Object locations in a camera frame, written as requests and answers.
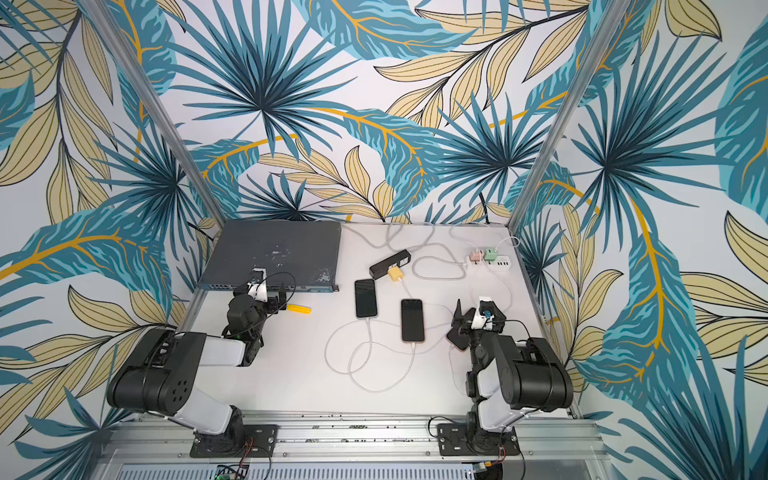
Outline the phone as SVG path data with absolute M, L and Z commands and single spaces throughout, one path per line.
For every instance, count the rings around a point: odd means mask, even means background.
M 466 351 L 470 344 L 469 335 L 462 332 L 459 327 L 452 327 L 447 332 L 446 339 L 460 351 Z
M 425 341 L 423 302 L 419 299 L 401 301 L 401 339 L 411 343 Z
M 375 318 L 378 315 L 376 282 L 362 279 L 354 282 L 355 315 L 358 319 Z

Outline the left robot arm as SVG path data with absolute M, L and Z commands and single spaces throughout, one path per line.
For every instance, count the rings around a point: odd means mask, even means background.
M 250 366 L 264 346 L 267 319 L 287 306 L 289 293 L 275 294 L 264 280 L 235 289 L 221 336 L 154 329 L 118 369 L 107 388 L 113 408 L 164 417 L 191 429 L 201 441 L 224 442 L 230 449 L 246 442 L 241 410 L 195 386 L 202 367 Z

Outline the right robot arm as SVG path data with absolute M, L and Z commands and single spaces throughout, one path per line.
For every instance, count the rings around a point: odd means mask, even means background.
M 548 340 L 505 334 L 512 322 L 489 298 L 467 310 L 456 303 L 446 338 L 470 354 L 465 390 L 472 400 L 467 429 L 473 435 L 504 434 L 527 415 L 567 409 L 573 402 L 570 375 Z

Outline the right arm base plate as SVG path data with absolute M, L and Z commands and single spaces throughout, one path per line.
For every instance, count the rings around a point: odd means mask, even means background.
M 444 457 L 518 456 L 520 447 L 512 433 L 493 433 L 466 423 L 444 421 L 430 426 Z

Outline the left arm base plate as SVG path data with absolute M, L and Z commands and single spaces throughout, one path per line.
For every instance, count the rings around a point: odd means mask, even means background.
M 195 434 L 191 458 L 268 458 L 275 448 L 279 426 L 242 425 L 219 435 Z

